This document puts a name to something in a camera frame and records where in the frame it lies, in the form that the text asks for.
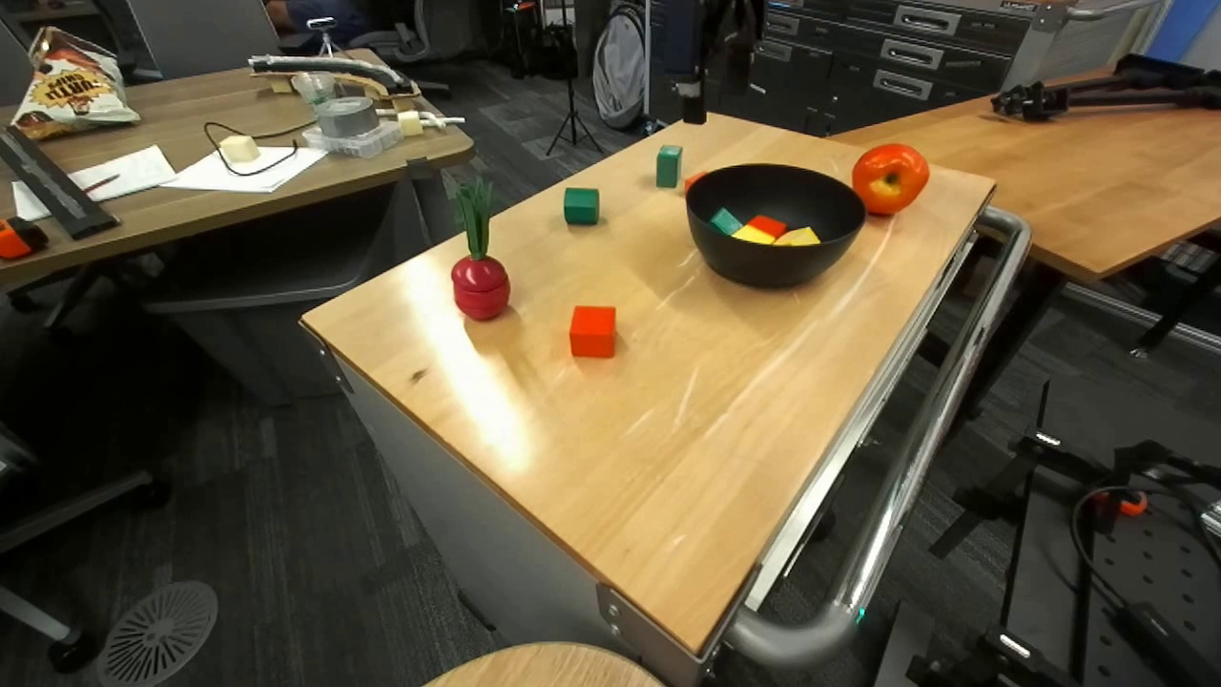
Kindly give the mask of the black bowl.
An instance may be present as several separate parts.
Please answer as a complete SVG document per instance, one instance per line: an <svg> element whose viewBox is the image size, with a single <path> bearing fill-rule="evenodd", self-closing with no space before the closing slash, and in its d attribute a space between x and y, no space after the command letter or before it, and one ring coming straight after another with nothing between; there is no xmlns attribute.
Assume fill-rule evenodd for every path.
<svg viewBox="0 0 1221 687"><path fill-rule="evenodd" d="M720 205L744 225L755 212L781 216L792 229L811 225L825 244L744 244L710 225ZM687 225L700 255L720 278L744 285L813 281L850 247L864 220L865 211L849 183L794 165L729 165L704 173L704 180L687 189Z"/></svg>

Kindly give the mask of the black drawer cabinet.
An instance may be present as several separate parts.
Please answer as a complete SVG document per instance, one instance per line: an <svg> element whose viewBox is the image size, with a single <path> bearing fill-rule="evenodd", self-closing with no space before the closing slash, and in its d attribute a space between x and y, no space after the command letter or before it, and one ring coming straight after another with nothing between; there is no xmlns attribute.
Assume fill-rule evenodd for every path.
<svg viewBox="0 0 1221 687"><path fill-rule="evenodd" d="M1029 20L990 0L704 0L713 112L836 133L998 91Z"/></svg>

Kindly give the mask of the snack chip bag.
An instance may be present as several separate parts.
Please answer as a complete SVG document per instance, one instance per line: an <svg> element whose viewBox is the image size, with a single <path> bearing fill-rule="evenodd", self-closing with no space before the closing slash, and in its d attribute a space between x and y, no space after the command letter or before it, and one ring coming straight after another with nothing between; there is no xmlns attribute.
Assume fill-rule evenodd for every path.
<svg viewBox="0 0 1221 687"><path fill-rule="evenodd" d="M84 124L137 123L120 58L107 47L63 25L37 25L28 62L32 79L11 113L11 124L28 138L48 142Z"/></svg>

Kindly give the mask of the orange toy apple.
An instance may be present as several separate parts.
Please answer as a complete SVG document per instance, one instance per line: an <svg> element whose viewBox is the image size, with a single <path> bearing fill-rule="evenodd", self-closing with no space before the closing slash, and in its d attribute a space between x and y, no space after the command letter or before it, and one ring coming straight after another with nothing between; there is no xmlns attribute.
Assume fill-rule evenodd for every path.
<svg viewBox="0 0 1221 687"><path fill-rule="evenodd" d="M850 169L850 187L875 216L910 211L930 180L930 165L911 145L875 145Z"/></svg>

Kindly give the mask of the red toy radish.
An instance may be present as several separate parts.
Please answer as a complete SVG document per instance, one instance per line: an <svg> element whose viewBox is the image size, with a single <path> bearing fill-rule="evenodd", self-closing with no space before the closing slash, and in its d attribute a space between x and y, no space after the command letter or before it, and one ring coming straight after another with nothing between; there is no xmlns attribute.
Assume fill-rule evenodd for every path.
<svg viewBox="0 0 1221 687"><path fill-rule="evenodd" d="M507 310L513 278L490 250L491 187L484 180L463 180L455 205L466 231L466 255L451 268L455 305L471 319L496 319Z"/></svg>

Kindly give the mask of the white paper sheet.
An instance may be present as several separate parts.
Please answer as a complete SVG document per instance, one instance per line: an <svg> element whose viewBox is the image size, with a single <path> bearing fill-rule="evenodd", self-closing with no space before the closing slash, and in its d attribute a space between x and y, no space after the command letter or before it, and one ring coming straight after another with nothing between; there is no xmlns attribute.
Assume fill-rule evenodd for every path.
<svg viewBox="0 0 1221 687"><path fill-rule="evenodd" d="M237 189L237 196L264 196L278 189L283 183L299 180L320 160L320 149L289 149L289 145L264 145L255 160L231 160L220 152L205 152L195 165L172 177L177 189Z"/></svg>

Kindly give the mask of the round wooden stool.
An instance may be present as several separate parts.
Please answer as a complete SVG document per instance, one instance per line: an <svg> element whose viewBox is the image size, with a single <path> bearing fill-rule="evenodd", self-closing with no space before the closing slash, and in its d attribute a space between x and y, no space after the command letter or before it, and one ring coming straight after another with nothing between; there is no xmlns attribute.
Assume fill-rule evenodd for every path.
<svg viewBox="0 0 1221 687"><path fill-rule="evenodd" d="M428 687L666 687L641 663L579 640L530 640L466 661Z"/></svg>

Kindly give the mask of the yellow wooden block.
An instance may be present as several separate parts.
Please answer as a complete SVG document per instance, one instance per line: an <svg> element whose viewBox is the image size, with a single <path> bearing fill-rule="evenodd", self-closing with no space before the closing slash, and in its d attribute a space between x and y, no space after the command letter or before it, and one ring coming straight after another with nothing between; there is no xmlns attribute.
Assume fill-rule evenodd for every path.
<svg viewBox="0 0 1221 687"><path fill-rule="evenodd" d="M780 244L811 247L811 244L825 244L825 241L817 229L800 225L800 229L781 231Z"/></svg>
<svg viewBox="0 0 1221 687"><path fill-rule="evenodd" d="M732 238L744 244L775 244L775 238L755 225L742 225Z"/></svg>

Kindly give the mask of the small green wooden cube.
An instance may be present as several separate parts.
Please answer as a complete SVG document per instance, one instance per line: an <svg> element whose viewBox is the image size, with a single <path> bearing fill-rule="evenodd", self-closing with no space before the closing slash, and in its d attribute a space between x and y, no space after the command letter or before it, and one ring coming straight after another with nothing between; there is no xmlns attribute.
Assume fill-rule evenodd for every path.
<svg viewBox="0 0 1221 687"><path fill-rule="evenodd" d="M732 211L720 205L720 211L710 216L710 225L713 225L717 231L732 238L744 220L742 220Z"/></svg>

